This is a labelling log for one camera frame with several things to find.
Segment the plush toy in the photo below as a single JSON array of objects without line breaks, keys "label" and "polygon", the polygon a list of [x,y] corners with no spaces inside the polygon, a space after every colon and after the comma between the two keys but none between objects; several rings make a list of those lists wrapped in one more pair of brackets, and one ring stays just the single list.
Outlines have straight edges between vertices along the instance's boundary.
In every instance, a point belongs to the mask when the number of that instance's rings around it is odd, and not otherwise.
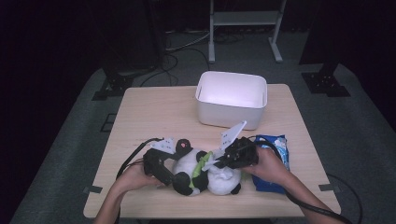
[{"label": "plush toy", "polygon": [[241,189],[241,171],[239,169],[231,169],[230,167],[218,168],[215,163],[216,159],[223,156],[221,149],[213,151],[209,156],[209,160],[203,170],[208,171],[208,185],[210,192],[216,195],[237,194]]},{"label": "plush toy", "polygon": [[192,148],[187,139],[177,141],[176,154],[179,159],[173,167],[174,190],[182,195],[193,196],[207,189],[207,171],[201,169],[210,154]]}]

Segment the white plastic bin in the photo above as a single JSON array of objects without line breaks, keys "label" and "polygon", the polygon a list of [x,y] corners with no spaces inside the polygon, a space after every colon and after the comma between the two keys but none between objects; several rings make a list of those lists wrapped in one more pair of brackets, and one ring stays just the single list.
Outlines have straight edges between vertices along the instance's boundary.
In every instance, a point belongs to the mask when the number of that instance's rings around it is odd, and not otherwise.
[{"label": "white plastic bin", "polygon": [[255,130],[267,105],[267,82],[263,77],[205,72],[195,93],[198,119],[203,124],[233,127],[247,121],[245,130]]}]

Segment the cord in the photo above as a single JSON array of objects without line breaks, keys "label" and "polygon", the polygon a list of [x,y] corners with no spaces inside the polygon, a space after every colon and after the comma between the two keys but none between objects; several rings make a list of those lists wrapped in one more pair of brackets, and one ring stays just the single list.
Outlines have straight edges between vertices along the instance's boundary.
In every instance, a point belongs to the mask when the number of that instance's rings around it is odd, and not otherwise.
[{"label": "cord", "polygon": [[191,46],[191,45],[194,45],[194,44],[197,44],[197,43],[201,42],[202,40],[206,39],[208,36],[209,36],[209,33],[207,33],[206,35],[203,35],[203,36],[191,41],[190,43],[187,43],[187,44],[184,44],[182,46],[179,46],[179,47],[176,47],[176,48],[172,48],[172,49],[165,49],[165,51],[173,52],[173,51],[176,51],[176,50],[179,50],[179,49],[186,48],[188,46]]},{"label": "cord", "polygon": [[338,177],[336,175],[329,174],[329,173],[326,173],[326,175],[328,175],[328,176],[340,181],[345,186],[347,186],[349,188],[349,190],[353,193],[353,195],[355,196],[356,200],[358,201],[358,206],[359,206],[359,219],[358,219],[357,223],[361,224],[361,222],[363,220],[363,206],[361,205],[361,197],[359,197],[359,194],[345,180],[341,179],[340,177]]},{"label": "cord", "polygon": [[169,71],[172,70],[172,69],[174,69],[174,68],[177,66],[177,64],[178,64],[178,59],[177,59],[177,57],[175,57],[174,55],[171,55],[171,54],[166,54],[165,56],[169,56],[169,57],[175,59],[175,61],[176,61],[175,64],[172,65],[172,66],[171,66],[170,68],[168,68],[168,69],[164,69],[164,68],[162,67],[162,71],[161,71],[161,72],[157,72],[157,73],[155,73],[155,74],[153,74],[153,75],[147,77],[147,78],[139,85],[139,87],[143,87],[143,85],[144,85],[146,82],[148,82],[150,79],[152,79],[152,78],[154,78],[154,77],[156,77],[156,76],[158,76],[158,75],[160,75],[160,74],[163,74],[163,73],[166,73],[166,74],[169,76],[169,78],[170,78],[170,79],[169,79],[169,83],[170,83],[171,86],[172,86],[171,77],[173,77],[173,78],[175,78],[175,79],[177,80],[177,82],[176,82],[176,85],[177,85],[177,83],[178,83],[178,78],[175,77],[175,76],[173,76],[173,75],[171,75],[171,74],[169,73]]}]

